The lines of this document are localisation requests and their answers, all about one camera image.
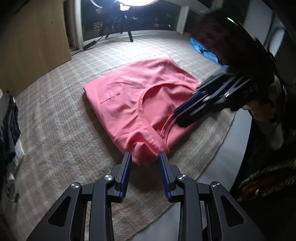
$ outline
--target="blue gripper pad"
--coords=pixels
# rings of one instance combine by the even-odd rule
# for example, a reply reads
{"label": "blue gripper pad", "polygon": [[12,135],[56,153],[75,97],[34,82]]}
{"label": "blue gripper pad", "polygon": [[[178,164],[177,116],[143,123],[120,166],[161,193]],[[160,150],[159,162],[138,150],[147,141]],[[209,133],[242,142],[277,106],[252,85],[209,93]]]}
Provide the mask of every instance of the blue gripper pad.
{"label": "blue gripper pad", "polygon": [[128,189],[128,181],[129,181],[129,177],[131,174],[131,164],[132,164],[132,156],[130,153],[125,153],[123,161],[121,163],[121,165],[125,165],[124,167],[124,171],[121,177],[121,181],[120,181],[120,194],[119,197],[121,199],[121,201],[125,198],[126,196],[126,191]]}
{"label": "blue gripper pad", "polygon": [[182,113],[183,111],[185,111],[187,108],[189,108],[190,106],[192,106],[195,102],[199,101],[206,94],[207,94],[206,91],[195,93],[193,96],[190,97],[190,99],[188,99],[187,101],[185,101],[183,104],[181,104],[180,106],[178,106],[174,110],[174,116],[177,116],[180,113]]}
{"label": "blue gripper pad", "polygon": [[169,181],[169,176],[168,176],[168,172],[167,169],[165,167],[165,161],[164,161],[164,157],[162,154],[159,155],[159,163],[160,163],[160,169],[161,169],[161,174],[162,174],[162,179],[163,179],[163,188],[165,191],[165,196],[168,199],[168,202],[172,201],[172,195],[170,192],[170,181]]}

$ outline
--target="carpet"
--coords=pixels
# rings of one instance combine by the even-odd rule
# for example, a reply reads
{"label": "carpet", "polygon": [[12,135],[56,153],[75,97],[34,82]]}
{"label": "carpet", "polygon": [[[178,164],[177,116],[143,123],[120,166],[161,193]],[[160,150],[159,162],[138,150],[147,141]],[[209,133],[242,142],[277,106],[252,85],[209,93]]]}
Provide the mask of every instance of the carpet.
{"label": "carpet", "polygon": [[[26,240],[72,182],[94,182],[122,160],[82,86],[127,63],[164,56],[201,81],[219,68],[196,52],[188,37],[173,31],[134,35],[133,43],[119,37],[74,55],[16,97],[26,156],[16,176],[18,203],[3,197],[1,205],[18,241]],[[170,162],[197,179],[223,143],[233,118],[229,110],[204,117],[171,149]],[[133,237],[170,207],[158,163],[133,165],[124,202],[112,206],[115,240]]]}

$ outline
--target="pink t-shirt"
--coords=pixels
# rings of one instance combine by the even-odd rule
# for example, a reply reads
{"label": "pink t-shirt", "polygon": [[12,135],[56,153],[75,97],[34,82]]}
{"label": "pink t-shirt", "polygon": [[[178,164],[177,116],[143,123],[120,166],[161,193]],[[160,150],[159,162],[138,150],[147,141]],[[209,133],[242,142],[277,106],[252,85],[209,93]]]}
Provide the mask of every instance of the pink t-shirt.
{"label": "pink t-shirt", "polygon": [[120,151],[149,164],[190,129],[176,125],[173,112],[199,84],[171,58],[158,58],[123,66],[83,88]]}

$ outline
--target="window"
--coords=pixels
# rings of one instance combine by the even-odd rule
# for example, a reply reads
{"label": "window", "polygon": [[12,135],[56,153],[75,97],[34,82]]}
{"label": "window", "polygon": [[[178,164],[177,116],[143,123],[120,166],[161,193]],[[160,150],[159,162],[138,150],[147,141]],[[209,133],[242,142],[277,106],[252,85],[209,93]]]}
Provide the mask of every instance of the window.
{"label": "window", "polygon": [[[160,0],[148,6],[131,6],[126,14],[131,31],[151,29],[175,31],[179,12],[180,6]],[[121,30],[120,13],[107,14],[105,8],[98,8],[91,0],[81,1],[81,19],[84,41],[104,36],[108,30],[111,30],[110,34],[119,33]]]}

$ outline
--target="cable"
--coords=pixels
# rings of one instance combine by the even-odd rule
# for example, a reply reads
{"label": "cable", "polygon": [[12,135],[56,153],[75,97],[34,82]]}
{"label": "cable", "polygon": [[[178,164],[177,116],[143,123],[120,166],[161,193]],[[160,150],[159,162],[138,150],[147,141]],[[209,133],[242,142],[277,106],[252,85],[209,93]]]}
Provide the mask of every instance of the cable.
{"label": "cable", "polygon": [[73,56],[73,55],[75,55],[75,54],[77,54],[77,53],[80,53],[81,51],[83,51],[83,49],[82,49],[82,50],[79,50],[78,52],[76,52],[76,53],[74,53],[74,54],[72,54],[71,56]]}
{"label": "cable", "polygon": [[[104,37],[104,35],[102,37]],[[96,40],[96,42],[98,42],[99,40],[101,40],[102,37],[100,37],[98,40]]]}
{"label": "cable", "polygon": [[82,51],[88,50],[91,46],[95,45],[99,40],[101,40],[102,37],[100,37],[98,40],[94,40],[94,41],[90,42],[89,44],[85,45],[81,50],[79,50],[78,52],[72,54],[71,56],[73,56],[73,55],[75,55],[77,53],[80,53]]}

